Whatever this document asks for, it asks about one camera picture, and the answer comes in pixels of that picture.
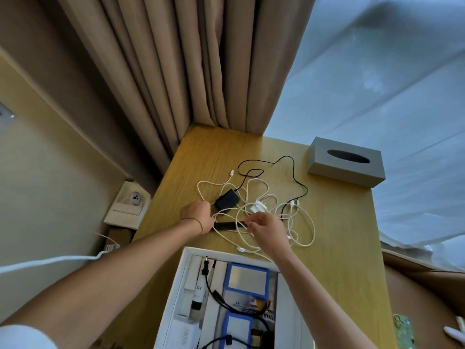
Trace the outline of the person's right hand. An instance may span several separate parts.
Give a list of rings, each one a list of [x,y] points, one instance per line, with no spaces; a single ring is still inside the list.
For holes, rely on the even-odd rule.
[[[268,230],[262,234],[253,235],[253,237],[258,246],[276,264],[293,253],[285,226],[276,215],[270,213]]]

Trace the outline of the person's left hand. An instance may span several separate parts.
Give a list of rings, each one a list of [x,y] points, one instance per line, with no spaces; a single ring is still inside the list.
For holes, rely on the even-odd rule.
[[[181,220],[181,218],[185,218],[185,217],[196,217],[198,218],[202,224],[204,224],[204,202],[207,202],[207,201],[194,201],[192,203],[189,203],[188,205],[184,206],[180,213],[179,213],[179,218]],[[197,227],[195,230],[196,231],[199,231],[199,225],[194,222],[194,227]]]

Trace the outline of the person's left forearm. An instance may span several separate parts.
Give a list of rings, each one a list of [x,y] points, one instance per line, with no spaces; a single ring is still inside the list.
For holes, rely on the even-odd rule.
[[[0,327],[30,326],[58,349],[87,349],[196,232],[179,221],[110,252],[46,288]]]

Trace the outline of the flat black device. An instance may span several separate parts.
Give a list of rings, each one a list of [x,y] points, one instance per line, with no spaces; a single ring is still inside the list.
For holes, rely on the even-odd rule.
[[[247,229],[247,225],[244,222],[215,222],[213,228],[216,231],[237,231],[238,229]]]

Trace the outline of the black power adapter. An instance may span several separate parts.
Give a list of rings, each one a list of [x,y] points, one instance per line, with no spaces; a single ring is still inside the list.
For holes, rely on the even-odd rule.
[[[229,189],[227,192],[219,196],[213,205],[218,212],[226,214],[232,208],[236,207],[240,200],[241,198],[238,193],[233,189]]]

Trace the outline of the blue framed box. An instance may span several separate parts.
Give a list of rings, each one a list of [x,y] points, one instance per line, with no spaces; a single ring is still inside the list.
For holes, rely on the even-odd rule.
[[[231,262],[226,268],[224,289],[268,300],[269,280],[269,269]]]
[[[239,339],[245,344],[241,344],[240,342],[233,340],[230,345],[227,345],[225,340],[220,340],[218,349],[248,349],[247,345],[251,343],[252,325],[252,317],[227,311],[220,336],[224,337],[230,334],[233,338]]]

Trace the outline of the white pen-shaped device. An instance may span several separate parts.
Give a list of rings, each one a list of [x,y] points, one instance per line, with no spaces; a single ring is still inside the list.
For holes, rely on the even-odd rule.
[[[189,320],[193,323],[200,322],[201,318],[201,309],[205,299],[206,293],[206,280],[204,275],[200,275],[198,277],[196,287],[194,290],[194,296],[191,303],[190,313],[189,313]]]

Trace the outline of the brown box with plugs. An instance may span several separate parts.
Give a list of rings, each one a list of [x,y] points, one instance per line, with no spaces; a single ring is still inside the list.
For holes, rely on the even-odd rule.
[[[110,229],[104,236],[105,244],[103,251],[113,251],[128,245],[132,240],[132,230],[130,229]]]

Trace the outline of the grey tissue box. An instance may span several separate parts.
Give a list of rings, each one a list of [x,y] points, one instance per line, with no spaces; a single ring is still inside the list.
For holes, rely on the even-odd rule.
[[[308,148],[310,174],[374,188],[386,179],[378,150],[315,137]]]

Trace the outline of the beige curtain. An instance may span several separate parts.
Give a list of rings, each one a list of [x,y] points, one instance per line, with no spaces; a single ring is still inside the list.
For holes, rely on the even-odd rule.
[[[164,174],[192,122],[263,135],[316,0],[38,0]]]

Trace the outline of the white sheer curtain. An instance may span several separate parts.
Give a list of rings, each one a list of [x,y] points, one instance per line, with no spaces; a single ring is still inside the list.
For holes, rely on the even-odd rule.
[[[379,150],[383,245],[465,271],[465,0],[316,0],[264,134]]]

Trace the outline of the green patterned phone case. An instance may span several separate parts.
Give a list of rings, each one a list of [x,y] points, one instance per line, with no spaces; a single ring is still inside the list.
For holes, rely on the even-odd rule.
[[[416,349],[410,319],[398,314],[393,314],[392,318],[398,349]]]

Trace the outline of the brown leather seat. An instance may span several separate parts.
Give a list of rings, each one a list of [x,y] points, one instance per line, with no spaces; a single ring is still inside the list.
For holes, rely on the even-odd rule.
[[[416,349],[465,349],[445,334],[465,319],[465,272],[440,270],[425,262],[382,250],[393,314],[410,319]]]

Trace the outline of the white sleeve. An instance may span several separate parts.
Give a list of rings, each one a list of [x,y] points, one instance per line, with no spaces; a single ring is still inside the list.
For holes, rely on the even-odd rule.
[[[58,349],[40,330],[21,324],[0,327],[0,349]]]

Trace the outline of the beige wall socket panel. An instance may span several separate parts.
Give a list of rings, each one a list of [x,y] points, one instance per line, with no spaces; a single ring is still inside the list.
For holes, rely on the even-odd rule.
[[[103,222],[112,227],[137,230],[152,201],[138,183],[125,181]]]

